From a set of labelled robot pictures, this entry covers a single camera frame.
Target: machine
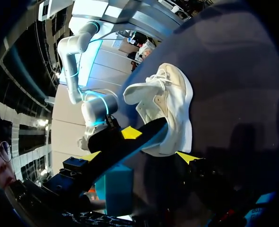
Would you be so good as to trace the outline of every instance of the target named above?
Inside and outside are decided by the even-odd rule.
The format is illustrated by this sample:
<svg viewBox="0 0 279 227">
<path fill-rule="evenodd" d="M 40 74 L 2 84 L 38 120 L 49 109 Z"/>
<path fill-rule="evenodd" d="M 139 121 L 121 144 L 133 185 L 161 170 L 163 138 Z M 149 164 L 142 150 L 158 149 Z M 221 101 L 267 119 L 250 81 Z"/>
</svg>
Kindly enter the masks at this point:
<svg viewBox="0 0 279 227">
<path fill-rule="evenodd" d="M 136 139 L 125 139 L 118 122 L 106 116 L 107 128 L 89 139 L 89 149 L 100 151 L 94 159 L 86 161 L 70 157 L 63 168 L 42 187 L 26 180 L 16 181 L 7 189 L 14 209 L 28 225 L 33 226 L 162 226 L 142 219 L 126 221 L 94 212 L 89 198 L 84 195 L 92 184 L 114 165 L 133 153 L 139 152 L 166 126 L 166 119 L 159 118 L 138 129 Z M 183 158 L 185 190 L 195 192 L 214 216 L 209 227 L 244 227 L 246 214 L 262 209 L 270 203 L 258 203 L 260 193 L 246 188 L 235 189 L 210 160 L 195 158 L 189 154 L 175 154 Z"/>
<path fill-rule="evenodd" d="M 77 62 L 75 55 L 84 53 L 90 42 L 118 31 L 138 31 L 163 40 L 183 21 L 156 0 L 48 0 L 40 5 L 39 20 L 52 18 L 73 3 L 69 28 L 74 35 L 60 40 L 58 53 L 70 101 L 73 104 L 83 102 L 81 110 L 87 127 L 83 141 L 87 141 L 106 128 L 105 115 L 115 113 L 118 105 L 115 94 L 104 95 L 79 87 L 80 60 Z"/>
</svg>

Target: yellow marker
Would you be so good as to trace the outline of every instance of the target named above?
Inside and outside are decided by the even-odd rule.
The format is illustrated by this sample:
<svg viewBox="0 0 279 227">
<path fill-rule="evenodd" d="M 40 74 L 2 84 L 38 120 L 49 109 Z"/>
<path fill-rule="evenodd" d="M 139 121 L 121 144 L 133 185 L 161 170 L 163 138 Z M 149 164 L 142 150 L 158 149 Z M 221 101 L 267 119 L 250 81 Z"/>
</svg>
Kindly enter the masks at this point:
<svg viewBox="0 0 279 227">
<path fill-rule="evenodd" d="M 139 137 L 142 133 L 131 126 L 125 128 L 122 130 L 122 135 L 125 139 L 132 139 L 135 140 L 137 137 Z"/>
<path fill-rule="evenodd" d="M 182 152 L 176 152 L 176 154 L 178 154 L 180 157 L 182 157 L 183 160 L 185 160 L 188 164 L 189 162 L 195 160 L 195 159 L 200 159 L 198 157 L 194 157 L 194 156 L 191 156 L 191 155 L 187 155 L 187 154 L 184 154 Z"/>
<path fill-rule="evenodd" d="M 91 161 L 92 159 L 94 159 L 99 153 L 100 153 L 100 151 L 95 152 L 95 153 L 90 154 L 90 155 L 85 155 L 85 156 L 82 156 L 82 157 L 78 157 L 78 158 L 90 162 L 90 161 Z"/>
</svg>

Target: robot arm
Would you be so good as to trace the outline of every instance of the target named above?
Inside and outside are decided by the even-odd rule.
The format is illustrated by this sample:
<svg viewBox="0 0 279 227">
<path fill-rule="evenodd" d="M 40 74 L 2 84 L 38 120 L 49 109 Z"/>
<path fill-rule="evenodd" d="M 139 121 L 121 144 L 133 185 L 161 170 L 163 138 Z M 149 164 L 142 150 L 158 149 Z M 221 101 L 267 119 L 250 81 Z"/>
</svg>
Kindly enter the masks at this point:
<svg viewBox="0 0 279 227">
<path fill-rule="evenodd" d="M 101 124 L 105 121 L 107 114 L 117 111 L 117 102 L 113 95 L 102 95 L 78 87 L 78 66 L 75 54 L 84 53 L 92 37 L 99 30 L 100 25 L 97 22 L 89 21 L 76 35 L 63 38 L 58 45 L 70 101 L 73 104 L 84 101 L 82 113 L 87 127 Z"/>
</svg>

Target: ceiling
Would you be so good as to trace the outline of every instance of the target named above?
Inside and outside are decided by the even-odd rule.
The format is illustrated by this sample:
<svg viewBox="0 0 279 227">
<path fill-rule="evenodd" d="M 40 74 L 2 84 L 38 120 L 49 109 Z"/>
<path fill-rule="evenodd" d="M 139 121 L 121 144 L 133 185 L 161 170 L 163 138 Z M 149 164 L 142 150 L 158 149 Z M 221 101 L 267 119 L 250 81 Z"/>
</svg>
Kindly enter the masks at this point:
<svg viewBox="0 0 279 227">
<path fill-rule="evenodd" d="M 18 113 L 51 117 L 52 104 L 45 99 L 55 96 L 59 83 L 56 73 L 60 72 L 61 60 L 56 48 L 62 38 L 71 35 L 71 12 L 66 8 L 41 22 L 36 15 L 41 2 L 28 8 L 17 22 L 19 26 L 4 40 L 5 48 L 0 48 L 0 102 Z M 14 35 L 15 41 L 9 44 Z"/>
</svg>

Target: cable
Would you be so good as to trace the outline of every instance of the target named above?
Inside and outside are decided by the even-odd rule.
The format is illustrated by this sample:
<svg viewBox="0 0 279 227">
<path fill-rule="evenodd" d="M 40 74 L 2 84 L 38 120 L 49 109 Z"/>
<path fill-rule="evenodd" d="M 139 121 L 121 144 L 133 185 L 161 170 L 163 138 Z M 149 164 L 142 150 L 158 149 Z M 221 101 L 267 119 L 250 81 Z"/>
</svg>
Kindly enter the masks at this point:
<svg viewBox="0 0 279 227">
<path fill-rule="evenodd" d="M 135 63 L 137 63 L 137 64 L 141 64 L 141 62 L 139 62 L 139 61 L 137 61 L 137 60 L 134 60 L 134 59 L 131 59 L 131 58 L 128 58 L 127 56 L 123 56 L 123 55 L 120 55 L 120 54 L 118 54 L 118 53 L 114 53 L 114 52 L 107 51 L 107 50 L 104 50 L 104 49 L 102 49 L 102 51 L 105 51 L 105 52 L 108 52 L 108 53 L 112 53 L 112 54 L 115 54 L 115 55 L 120 56 L 120 57 L 122 57 L 122 58 L 125 58 L 125 59 L 127 59 L 127 60 L 133 61 L 133 62 L 135 62 Z"/>
<path fill-rule="evenodd" d="M 107 88 L 92 88 L 92 89 L 88 89 L 88 90 L 85 90 L 85 91 L 95 91 L 95 90 L 104 90 L 104 91 L 108 91 L 110 92 L 111 94 L 113 94 L 117 99 L 118 99 L 118 96 L 112 91 L 112 90 L 109 90 Z"/>
<path fill-rule="evenodd" d="M 90 93 L 90 91 L 91 91 L 91 89 L 85 91 L 86 94 L 85 94 L 84 98 L 83 98 L 83 96 L 81 96 L 83 102 L 88 102 L 89 101 L 89 100 L 86 101 L 86 96 L 87 96 L 87 94 Z M 103 101 L 103 103 L 105 105 L 105 108 L 106 108 L 106 114 L 108 115 L 109 114 L 109 109 L 108 109 L 108 105 L 107 105 L 107 102 L 105 101 L 105 99 L 102 96 L 100 96 L 97 92 L 93 93 L 93 95 L 95 95 L 96 97 L 100 98 Z"/>
<path fill-rule="evenodd" d="M 123 39 L 95 39 L 95 40 L 90 41 L 90 42 L 88 43 L 88 45 L 91 44 L 91 43 L 94 42 L 94 41 L 99 41 L 99 40 L 123 40 Z M 80 56 L 80 58 L 79 58 L 77 74 L 78 74 L 78 72 L 79 72 L 79 68 L 80 68 L 80 65 L 81 65 L 82 56 L 83 56 L 83 53 L 81 53 L 81 56 Z"/>
<path fill-rule="evenodd" d="M 66 76 L 65 76 L 65 78 L 75 77 L 76 75 L 78 75 L 78 71 L 77 71 L 75 74 L 73 74 L 72 76 L 70 76 L 70 77 L 66 77 Z"/>
</svg>

